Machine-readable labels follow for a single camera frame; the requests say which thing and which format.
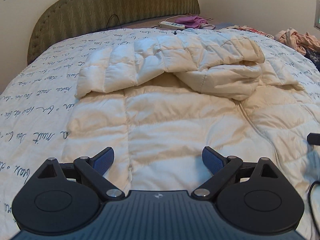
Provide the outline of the cream puffer jacket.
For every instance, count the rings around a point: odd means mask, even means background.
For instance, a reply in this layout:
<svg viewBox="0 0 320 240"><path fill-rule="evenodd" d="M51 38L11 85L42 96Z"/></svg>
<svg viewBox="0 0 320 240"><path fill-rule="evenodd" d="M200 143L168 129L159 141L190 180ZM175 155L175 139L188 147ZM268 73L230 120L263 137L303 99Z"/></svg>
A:
<svg viewBox="0 0 320 240"><path fill-rule="evenodd" d="M201 152L270 158L304 196L319 180L319 72L269 38L181 33L90 53L76 87L63 160L106 147L124 191L193 190L209 178Z"/></svg>

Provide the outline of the peach clothes pile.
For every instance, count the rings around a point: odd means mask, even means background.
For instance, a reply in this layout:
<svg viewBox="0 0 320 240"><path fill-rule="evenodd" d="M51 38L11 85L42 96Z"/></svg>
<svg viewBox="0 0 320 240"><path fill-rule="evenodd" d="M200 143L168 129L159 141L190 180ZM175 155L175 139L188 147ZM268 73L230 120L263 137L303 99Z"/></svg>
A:
<svg viewBox="0 0 320 240"><path fill-rule="evenodd" d="M300 34L293 28L282 30L274 36L274 39L292 49L299 52L303 56L306 55L306 50L319 53L319 39L306 32Z"/></svg>

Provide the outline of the white bedsheet with script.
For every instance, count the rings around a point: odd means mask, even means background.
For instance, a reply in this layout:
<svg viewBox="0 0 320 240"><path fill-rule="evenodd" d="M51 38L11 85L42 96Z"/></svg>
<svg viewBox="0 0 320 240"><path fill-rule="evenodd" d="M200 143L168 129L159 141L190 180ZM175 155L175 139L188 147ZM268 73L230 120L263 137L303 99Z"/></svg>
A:
<svg viewBox="0 0 320 240"><path fill-rule="evenodd" d="M224 31L258 36L232 29L214 32ZM1 95L1 239L11 239L18 233L11 211L12 201L43 162L49 157L61 163L75 160L63 160L62 155L69 135L67 125L78 102L79 71L90 53L162 35L211 32L213 30L188 29L175 33L158 29L118 29L87 34L51 46L14 78ZM108 180L111 168L105 174Z"/></svg>

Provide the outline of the side window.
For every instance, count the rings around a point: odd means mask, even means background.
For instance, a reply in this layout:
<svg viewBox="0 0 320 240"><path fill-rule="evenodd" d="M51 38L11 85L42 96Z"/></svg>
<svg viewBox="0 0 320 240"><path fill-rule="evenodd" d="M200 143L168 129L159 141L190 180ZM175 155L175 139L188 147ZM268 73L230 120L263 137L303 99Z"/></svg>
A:
<svg viewBox="0 0 320 240"><path fill-rule="evenodd" d="M316 9L314 27L320 29L320 10Z"/></svg>

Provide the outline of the red floral fabric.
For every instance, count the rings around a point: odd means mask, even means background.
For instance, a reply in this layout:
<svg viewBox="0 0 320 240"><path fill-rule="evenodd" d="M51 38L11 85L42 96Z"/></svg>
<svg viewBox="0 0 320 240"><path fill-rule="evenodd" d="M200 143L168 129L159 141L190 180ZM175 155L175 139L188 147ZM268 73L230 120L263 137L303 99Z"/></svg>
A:
<svg viewBox="0 0 320 240"><path fill-rule="evenodd" d="M263 36L266 36L268 38L274 39L274 36L272 36L270 34L267 34L267 33L263 32L263 31L260 31L258 29L254 29L252 27L246 26L246 25L233 25L233 26L230 26L229 28L230 29L237 29L237 30L241 30L241 31L249 31L249 32L252 32L252 33L256 33L256 34L263 35Z"/></svg>

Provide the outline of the purple cloth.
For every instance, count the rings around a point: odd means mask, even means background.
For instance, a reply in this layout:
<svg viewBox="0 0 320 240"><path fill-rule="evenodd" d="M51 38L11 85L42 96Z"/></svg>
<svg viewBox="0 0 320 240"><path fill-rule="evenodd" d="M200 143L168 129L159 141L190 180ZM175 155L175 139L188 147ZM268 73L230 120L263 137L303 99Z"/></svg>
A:
<svg viewBox="0 0 320 240"><path fill-rule="evenodd" d="M186 29L193 28L214 30L216 28L215 25L209 24L206 19L200 16L179 17L175 20L175 23L184 25Z"/></svg>

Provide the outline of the white power strip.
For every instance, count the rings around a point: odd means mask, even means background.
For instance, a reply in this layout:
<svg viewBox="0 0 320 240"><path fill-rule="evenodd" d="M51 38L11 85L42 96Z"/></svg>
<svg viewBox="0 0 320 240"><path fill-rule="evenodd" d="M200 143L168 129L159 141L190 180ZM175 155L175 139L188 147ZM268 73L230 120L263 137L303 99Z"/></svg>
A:
<svg viewBox="0 0 320 240"><path fill-rule="evenodd" d="M178 23L173 23L173 22L168 22L168 21L161 21L159 22L159 26L164 29L170 29L170 30L184 30L185 25L183 24L178 24Z"/></svg>

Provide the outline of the green upholstered headboard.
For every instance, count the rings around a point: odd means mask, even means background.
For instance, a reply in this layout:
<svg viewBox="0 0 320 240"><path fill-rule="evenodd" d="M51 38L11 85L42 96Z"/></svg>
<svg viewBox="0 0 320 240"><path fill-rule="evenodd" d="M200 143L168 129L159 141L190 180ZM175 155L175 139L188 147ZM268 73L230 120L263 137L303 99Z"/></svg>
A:
<svg viewBox="0 0 320 240"><path fill-rule="evenodd" d="M27 62L68 38L150 18L199 13L198 0L58 0L35 24Z"/></svg>

